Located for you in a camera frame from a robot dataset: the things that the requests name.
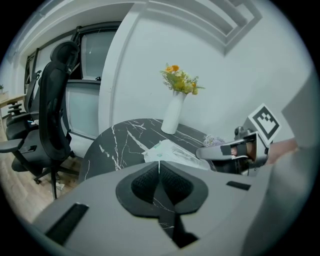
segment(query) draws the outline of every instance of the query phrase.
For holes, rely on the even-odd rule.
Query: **round table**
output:
[[[195,154],[203,147],[206,134],[179,124],[174,135],[161,131],[161,119],[134,119],[115,124],[91,144],[81,164],[79,182],[126,167],[144,163],[144,151],[159,141],[170,140]],[[212,170],[215,167],[208,161]]]

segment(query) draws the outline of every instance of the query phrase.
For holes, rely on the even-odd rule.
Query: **black office chair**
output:
[[[40,82],[39,129],[28,133],[25,139],[13,139],[0,143],[0,153],[12,152],[15,159],[12,169],[30,171],[39,178],[51,173],[53,198],[57,198],[56,173],[58,171],[78,175],[60,165],[71,153],[69,133],[62,128],[62,99],[71,69],[75,66],[79,47],[72,41],[63,42],[51,53],[51,62],[43,70]]]
[[[37,93],[35,98],[33,95],[35,85],[40,77],[40,73],[41,71],[32,74],[31,82],[29,83],[28,90],[24,99],[24,109],[27,113],[31,113],[34,115],[37,115],[38,113],[33,113],[32,107],[33,109],[36,109],[36,111],[39,111],[39,100],[35,100],[36,97],[39,97],[39,94]],[[31,121],[37,119],[37,117],[32,116],[31,119],[28,118],[28,116],[23,115],[26,112],[21,112],[21,105],[22,104],[17,104],[15,102],[12,103],[12,106],[9,107],[10,110],[8,111],[8,113],[10,114],[10,116],[6,119],[5,131],[8,140],[25,139],[30,131],[38,129],[38,126],[36,124],[31,123]]]

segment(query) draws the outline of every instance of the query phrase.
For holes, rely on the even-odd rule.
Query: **hand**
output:
[[[256,142],[248,142],[246,144],[246,155],[252,159],[253,161],[256,160],[256,153],[257,153],[257,145]],[[236,147],[231,148],[231,154],[233,156],[238,155],[238,150]]]

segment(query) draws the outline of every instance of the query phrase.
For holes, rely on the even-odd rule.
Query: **orange flower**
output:
[[[172,68],[173,68],[174,72],[177,72],[179,70],[179,66],[178,65],[172,65]]]
[[[172,66],[168,66],[166,69],[165,69],[165,72],[168,72],[168,73],[172,73],[174,71],[173,67]]]

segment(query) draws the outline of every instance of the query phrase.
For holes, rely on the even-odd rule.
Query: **chair armrest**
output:
[[[10,153],[18,151],[19,149],[21,149],[23,144],[24,140],[22,138],[0,142],[0,153]]]
[[[8,113],[15,113],[15,112],[20,112],[20,111],[22,111],[22,108],[18,108],[18,109],[14,108],[14,109],[9,110]]]
[[[30,113],[24,113],[24,114],[13,116],[12,120],[20,121],[20,120],[25,120],[25,119],[30,119],[30,118],[31,118]]]
[[[11,105],[11,106],[9,107],[9,109],[17,109],[17,108],[19,108],[20,106],[22,106],[21,103],[20,103],[20,104],[13,104],[13,105]]]

